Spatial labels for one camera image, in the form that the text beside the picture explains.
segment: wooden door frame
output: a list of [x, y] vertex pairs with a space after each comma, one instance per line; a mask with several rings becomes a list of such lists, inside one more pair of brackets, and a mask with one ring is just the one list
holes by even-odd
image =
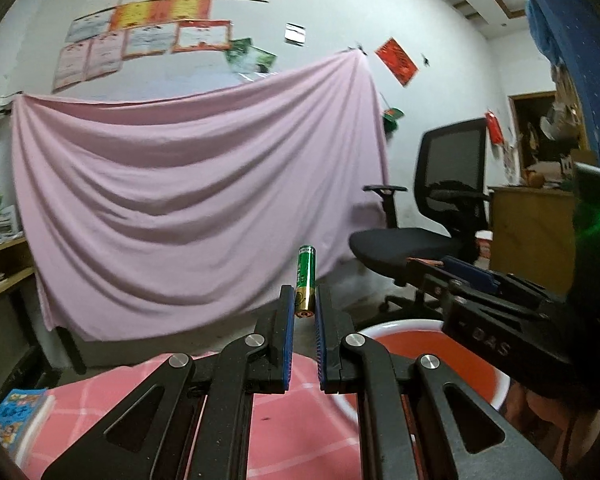
[[520, 124], [518, 123], [518, 114], [516, 113], [516, 101], [523, 101], [525, 99], [538, 99], [542, 97], [553, 97], [555, 98], [555, 90], [549, 90], [546, 92], [533, 92], [531, 94], [517, 94], [509, 96], [509, 108], [511, 110], [511, 116], [513, 117], [513, 128], [515, 130], [516, 135], [516, 151], [518, 152], [518, 167], [520, 168], [520, 177], [522, 177], [522, 172], [525, 168], [523, 168], [522, 162], [522, 152], [520, 148]]

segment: chair seat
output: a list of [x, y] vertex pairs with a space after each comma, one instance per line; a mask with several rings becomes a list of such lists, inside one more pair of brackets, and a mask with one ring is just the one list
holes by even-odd
[[349, 247], [365, 267], [400, 280], [407, 258], [440, 260], [457, 256], [461, 243], [420, 228], [369, 229], [353, 233]]

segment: black office chair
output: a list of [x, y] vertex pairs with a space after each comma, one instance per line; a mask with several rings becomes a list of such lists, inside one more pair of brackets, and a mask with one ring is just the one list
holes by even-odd
[[[484, 118], [444, 126], [422, 137], [413, 194], [421, 214], [442, 224], [451, 237], [421, 228], [398, 228], [394, 194], [407, 191], [401, 186], [365, 186], [382, 198], [387, 229], [353, 233], [349, 247], [365, 267], [394, 279], [405, 286], [404, 268], [408, 258], [440, 260], [455, 256], [474, 263], [478, 257], [475, 232], [486, 229], [484, 202], [484, 157], [486, 146]], [[401, 307], [388, 312], [389, 302]], [[424, 294], [416, 292], [414, 301], [400, 296], [386, 296], [379, 314], [356, 325], [367, 326], [397, 319], [424, 317], [441, 319], [432, 307], [424, 304]]]

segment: battery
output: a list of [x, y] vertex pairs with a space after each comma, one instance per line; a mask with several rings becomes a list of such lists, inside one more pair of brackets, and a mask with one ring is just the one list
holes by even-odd
[[311, 245], [303, 245], [298, 251], [294, 311], [298, 317], [311, 317], [315, 312], [315, 249]]

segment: metal screw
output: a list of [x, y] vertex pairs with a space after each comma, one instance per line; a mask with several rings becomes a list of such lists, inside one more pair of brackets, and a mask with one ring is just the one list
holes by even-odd
[[349, 334], [344, 341], [351, 346], [362, 346], [365, 343], [365, 337], [362, 334]]
[[247, 346], [262, 346], [264, 337], [260, 334], [249, 334], [244, 338], [244, 342], [247, 343]]
[[429, 370], [435, 370], [440, 366], [440, 359], [435, 355], [427, 354], [420, 358], [420, 364]]
[[171, 368], [182, 368], [189, 362], [189, 356], [186, 354], [174, 354], [169, 357], [169, 366]]

